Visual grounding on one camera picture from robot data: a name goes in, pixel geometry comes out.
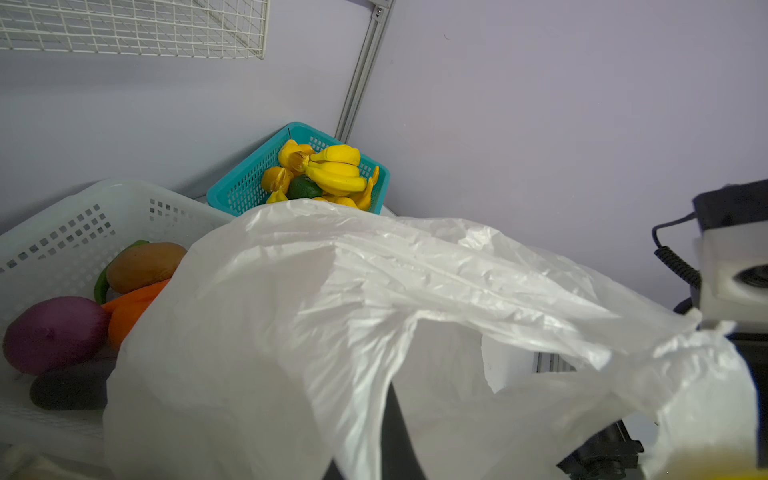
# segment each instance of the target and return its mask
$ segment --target orange vegetable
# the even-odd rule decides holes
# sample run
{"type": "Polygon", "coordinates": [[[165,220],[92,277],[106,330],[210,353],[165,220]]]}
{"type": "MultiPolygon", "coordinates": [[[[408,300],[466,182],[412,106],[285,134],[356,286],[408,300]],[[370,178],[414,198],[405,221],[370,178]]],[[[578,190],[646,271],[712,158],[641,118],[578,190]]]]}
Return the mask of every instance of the orange vegetable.
{"type": "Polygon", "coordinates": [[[105,303],[101,306],[107,313],[111,313],[109,320],[109,343],[115,350],[120,349],[120,345],[134,328],[141,314],[147,309],[152,301],[163,291],[163,288],[170,282],[170,279],[126,293],[123,296],[105,303]]]}
{"type": "Polygon", "coordinates": [[[163,280],[162,282],[152,283],[151,285],[142,287],[139,290],[126,293],[125,295],[119,296],[111,302],[105,303],[101,306],[101,308],[106,310],[107,313],[114,313],[114,311],[121,305],[143,302],[145,300],[149,300],[151,302],[160,292],[163,291],[163,288],[165,288],[168,282],[170,282],[170,278],[168,280],[163,280]]]}

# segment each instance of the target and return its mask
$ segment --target white plastic basket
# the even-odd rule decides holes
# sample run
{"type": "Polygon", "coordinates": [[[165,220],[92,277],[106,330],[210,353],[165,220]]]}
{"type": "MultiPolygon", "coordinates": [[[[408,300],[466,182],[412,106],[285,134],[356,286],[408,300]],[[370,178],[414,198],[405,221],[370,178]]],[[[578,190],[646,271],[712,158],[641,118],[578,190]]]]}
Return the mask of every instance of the white plastic basket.
{"type": "MultiPolygon", "coordinates": [[[[21,312],[55,296],[93,298],[99,273],[136,240],[189,248],[234,217],[137,180],[104,180],[0,237],[0,339],[21,312]]],[[[0,359],[0,444],[25,443],[104,464],[101,411],[47,412],[28,398],[33,377],[0,359]]]]}

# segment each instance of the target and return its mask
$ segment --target wire mesh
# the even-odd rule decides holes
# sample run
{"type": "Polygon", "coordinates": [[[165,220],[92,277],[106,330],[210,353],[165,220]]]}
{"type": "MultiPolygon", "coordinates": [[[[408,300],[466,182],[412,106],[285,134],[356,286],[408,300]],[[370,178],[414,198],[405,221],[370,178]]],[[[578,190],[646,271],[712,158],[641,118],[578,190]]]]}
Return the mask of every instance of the wire mesh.
{"type": "Polygon", "coordinates": [[[264,56],[269,0],[0,0],[0,49],[264,56]]]}

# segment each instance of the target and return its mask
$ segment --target dark green vegetable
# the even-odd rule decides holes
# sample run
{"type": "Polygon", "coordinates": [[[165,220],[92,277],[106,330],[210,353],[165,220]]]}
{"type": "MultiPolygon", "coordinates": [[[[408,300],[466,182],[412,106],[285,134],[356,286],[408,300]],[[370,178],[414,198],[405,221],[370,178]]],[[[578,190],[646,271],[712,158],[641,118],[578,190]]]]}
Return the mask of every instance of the dark green vegetable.
{"type": "MultiPolygon", "coordinates": [[[[136,240],[131,245],[128,245],[123,249],[123,252],[125,250],[128,250],[132,247],[138,247],[139,245],[146,245],[146,240],[136,240]]],[[[104,267],[104,269],[99,273],[98,278],[96,279],[96,285],[94,285],[94,300],[96,300],[96,303],[99,305],[104,305],[107,302],[107,290],[109,290],[109,282],[107,281],[107,269],[112,264],[112,262],[108,263],[107,266],[104,267]]]]}
{"type": "Polygon", "coordinates": [[[117,359],[90,360],[43,373],[29,399],[46,410],[96,410],[107,406],[107,379],[117,359]]]}
{"type": "Polygon", "coordinates": [[[288,186],[288,192],[286,197],[288,200],[295,200],[296,198],[315,198],[322,197],[323,189],[311,178],[306,175],[294,178],[288,186]]]}

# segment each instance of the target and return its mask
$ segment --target round black opening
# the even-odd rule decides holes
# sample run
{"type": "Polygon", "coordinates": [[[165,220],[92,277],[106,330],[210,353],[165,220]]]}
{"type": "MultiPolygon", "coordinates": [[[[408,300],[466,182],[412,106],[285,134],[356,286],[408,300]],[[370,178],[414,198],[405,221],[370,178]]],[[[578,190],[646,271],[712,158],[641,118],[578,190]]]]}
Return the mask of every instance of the round black opening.
{"type": "Polygon", "coordinates": [[[756,288],[768,288],[768,265],[748,268],[736,275],[736,280],[756,288]]]}

